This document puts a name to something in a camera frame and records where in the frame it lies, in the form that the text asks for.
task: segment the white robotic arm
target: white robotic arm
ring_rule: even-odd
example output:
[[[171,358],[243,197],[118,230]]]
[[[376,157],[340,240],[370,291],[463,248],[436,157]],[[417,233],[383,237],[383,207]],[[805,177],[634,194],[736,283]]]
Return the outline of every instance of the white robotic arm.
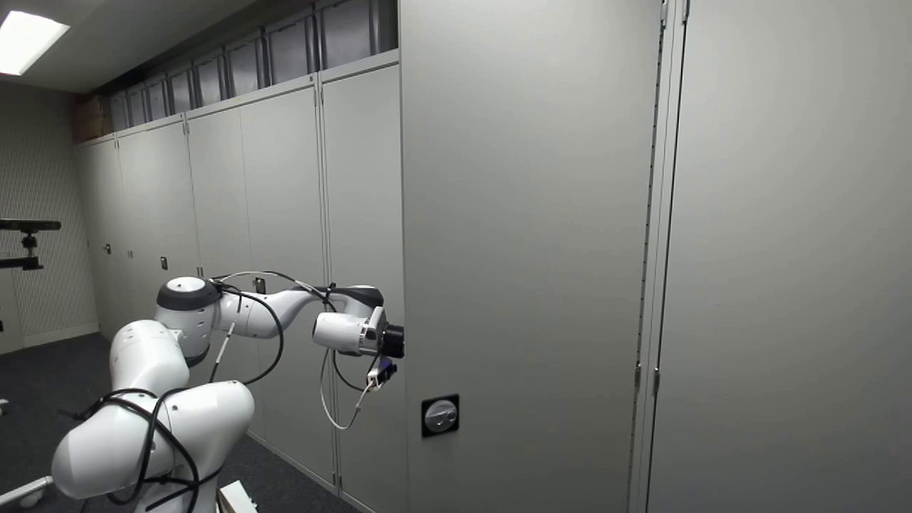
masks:
[[[373,355],[373,385],[393,375],[401,328],[386,323],[376,288],[296,283],[279,294],[248,294],[179,276],[162,286],[156,320],[118,331],[115,392],[59,442],[52,461],[58,488],[74,499],[134,488],[136,513],[213,513],[213,476],[248,429],[255,397],[243,382],[188,387],[188,368],[206,358],[218,331],[282,340],[310,303],[324,304],[310,331],[317,344]]]

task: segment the gray floor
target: gray floor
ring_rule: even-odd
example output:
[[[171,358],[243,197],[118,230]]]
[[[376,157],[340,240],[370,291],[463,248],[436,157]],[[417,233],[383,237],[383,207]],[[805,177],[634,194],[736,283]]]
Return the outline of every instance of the gray floor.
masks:
[[[0,397],[12,402],[0,418],[0,492],[49,472],[49,459],[74,424],[62,409],[84,409],[109,391],[109,344],[84,337],[59,344],[0,355]],[[243,479],[262,513],[353,513],[324,488],[246,439],[222,469],[222,481]],[[49,492],[38,513],[109,513],[105,499],[72,502]]]

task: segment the gray wall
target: gray wall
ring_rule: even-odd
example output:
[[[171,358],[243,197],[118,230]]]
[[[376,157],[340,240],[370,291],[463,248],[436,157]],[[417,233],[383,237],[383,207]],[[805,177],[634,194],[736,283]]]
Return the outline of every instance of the gray wall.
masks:
[[[912,508],[912,2],[694,2],[654,513]]]
[[[658,2],[399,9],[411,509],[625,509]]]
[[[96,328],[84,201],[72,157],[68,97],[0,90],[0,217],[49,217],[39,233],[47,271],[0,271],[0,354]],[[0,258],[20,256],[22,233],[0,233]]]

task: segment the cabinet door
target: cabinet door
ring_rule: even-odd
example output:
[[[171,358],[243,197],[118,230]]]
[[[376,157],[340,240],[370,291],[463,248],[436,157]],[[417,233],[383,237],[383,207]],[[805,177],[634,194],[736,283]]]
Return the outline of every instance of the cabinet door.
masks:
[[[0,354],[22,344],[15,271],[0,271]]]
[[[389,317],[401,323],[399,65],[324,83],[323,127],[332,278],[380,286]],[[343,435],[343,479],[353,499],[376,509],[409,508],[406,432],[406,375],[396,375]]]
[[[115,328],[132,317],[132,278],[122,241],[122,177],[115,140],[84,144],[78,153],[88,256],[95,264],[99,333],[115,337]]]
[[[252,267],[240,110],[192,120],[200,264],[208,276]]]
[[[317,174],[314,90],[272,97],[243,107],[246,210],[252,264],[323,283],[323,214]],[[332,476],[333,432],[319,414],[323,350],[310,341],[317,308],[289,331],[285,358],[260,385],[255,429],[272,451],[317,476]]]
[[[134,264],[134,317],[156,313],[156,291],[198,267],[198,217],[182,124],[132,133],[121,143],[125,241]]]
[[[912,2],[694,2],[654,513],[912,505]]]

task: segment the upper window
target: upper window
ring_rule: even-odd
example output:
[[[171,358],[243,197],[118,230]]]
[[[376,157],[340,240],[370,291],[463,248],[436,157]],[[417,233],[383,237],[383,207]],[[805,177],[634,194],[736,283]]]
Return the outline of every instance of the upper window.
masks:
[[[228,46],[232,93],[248,93],[265,86],[262,39],[252,36]]]
[[[272,55],[272,83],[285,83],[293,77],[310,73],[314,49],[310,49],[310,29],[314,15],[305,15],[293,23],[267,29],[267,55]]]
[[[171,107],[173,110],[192,110],[193,107],[193,79],[192,67],[179,67],[169,77],[171,83]]]
[[[319,62],[333,67],[373,55],[370,0],[319,5]]]
[[[171,113],[171,107],[169,107],[169,83],[162,77],[156,77],[156,79],[148,83],[148,117],[151,120],[162,120],[169,113]]]
[[[148,123],[148,93],[143,86],[132,89],[132,124]]]
[[[109,99],[109,113],[112,113],[115,132],[132,127],[132,99],[129,99],[125,90],[118,90],[118,93]]]
[[[200,105],[220,103],[226,93],[226,62],[222,52],[198,59]]]

